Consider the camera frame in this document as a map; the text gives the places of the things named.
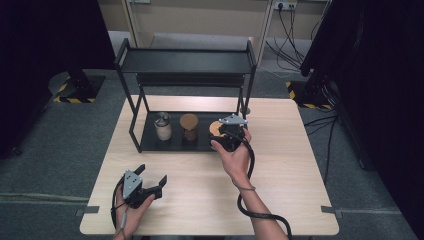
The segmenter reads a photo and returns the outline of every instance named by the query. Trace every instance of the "cork lid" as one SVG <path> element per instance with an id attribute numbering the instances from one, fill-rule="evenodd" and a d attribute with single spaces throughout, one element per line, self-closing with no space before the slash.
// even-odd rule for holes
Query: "cork lid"
<path id="1" fill-rule="evenodd" d="M 184 114 L 180 118 L 181 126 L 187 130 L 195 129 L 198 123 L 199 123 L 199 118 L 197 118 L 197 116 L 192 113 Z"/>
<path id="2" fill-rule="evenodd" d="M 219 121 L 215 121 L 213 122 L 210 126 L 209 126 L 209 132 L 213 135 L 213 136 L 221 136 L 222 134 L 219 132 L 219 128 L 222 126 L 222 123 L 220 123 Z"/>

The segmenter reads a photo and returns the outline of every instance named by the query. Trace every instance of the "electrical outlet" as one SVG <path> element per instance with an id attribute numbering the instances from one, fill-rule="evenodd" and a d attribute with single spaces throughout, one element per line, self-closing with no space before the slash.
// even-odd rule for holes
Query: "electrical outlet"
<path id="1" fill-rule="evenodd" d="M 296 9 L 297 0 L 277 0 L 275 1 L 274 9 L 279 10 L 282 4 L 282 11 L 293 11 Z"/>

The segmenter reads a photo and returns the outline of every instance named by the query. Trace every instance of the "black tray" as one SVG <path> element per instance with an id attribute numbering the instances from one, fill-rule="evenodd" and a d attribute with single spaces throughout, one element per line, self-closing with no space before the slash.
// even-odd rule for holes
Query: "black tray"
<path id="1" fill-rule="evenodd" d="M 228 117 L 232 112 L 168 112 L 171 116 L 172 137 L 162 141 L 157 137 L 154 121 L 158 119 L 158 111 L 147 114 L 141 138 L 142 151 L 213 151 L 209 140 L 209 126 L 220 118 Z M 186 113 L 193 113 L 199 118 L 197 125 L 197 140 L 185 141 L 180 117 Z"/>

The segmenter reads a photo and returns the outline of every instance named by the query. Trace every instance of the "gray carpet floor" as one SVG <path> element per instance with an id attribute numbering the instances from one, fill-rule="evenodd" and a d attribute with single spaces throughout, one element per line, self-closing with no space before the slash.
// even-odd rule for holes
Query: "gray carpet floor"
<path id="1" fill-rule="evenodd" d="M 0 161 L 0 239 L 111 239 L 81 234 L 82 217 L 76 212 L 86 206 L 90 197 L 125 95 L 115 71 L 86 73 L 106 77 L 95 102 L 50 101 L 22 142 L 23 154 Z M 137 94 L 134 77 L 128 77 L 131 93 Z M 66 78 L 66 73 L 52 78 L 52 93 Z M 293 80 L 306 81 L 297 73 L 279 72 L 276 76 L 259 70 L 252 97 L 288 98 L 285 82 Z M 146 88 L 146 93 L 237 95 L 232 89 L 181 87 Z M 299 111 L 304 123 L 336 114 L 316 109 Z M 306 127 L 308 133 L 314 129 Z M 329 134 L 328 125 L 309 135 L 322 174 L 326 169 Z M 360 168 L 350 137 L 340 123 L 334 127 L 329 161 L 326 187 L 336 209 L 340 232 L 314 239 L 417 239 L 378 174 Z"/>

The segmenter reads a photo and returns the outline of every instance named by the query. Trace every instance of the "wooden table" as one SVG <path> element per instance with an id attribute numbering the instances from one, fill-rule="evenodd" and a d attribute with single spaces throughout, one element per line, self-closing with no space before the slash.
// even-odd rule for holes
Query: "wooden table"
<path id="1" fill-rule="evenodd" d="M 147 96 L 151 110 L 234 111 L 236 98 Z M 297 105 L 288 99 L 250 100 L 249 131 L 256 155 L 252 183 L 272 213 L 285 217 L 293 235 L 335 235 L 339 227 Z M 143 131 L 141 109 L 136 133 Z M 128 128 L 132 111 L 126 101 L 113 133 L 80 230 L 89 235 L 114 234 L 110 217 L 113 189 L 126 169 L 146 164 L 143 187 L 168 175 L 163 198 L 143 217 L 137 235 L 253 235 L 250 219 L 236 206 L 237 189 L 215 152 L 137 152 Z"/>

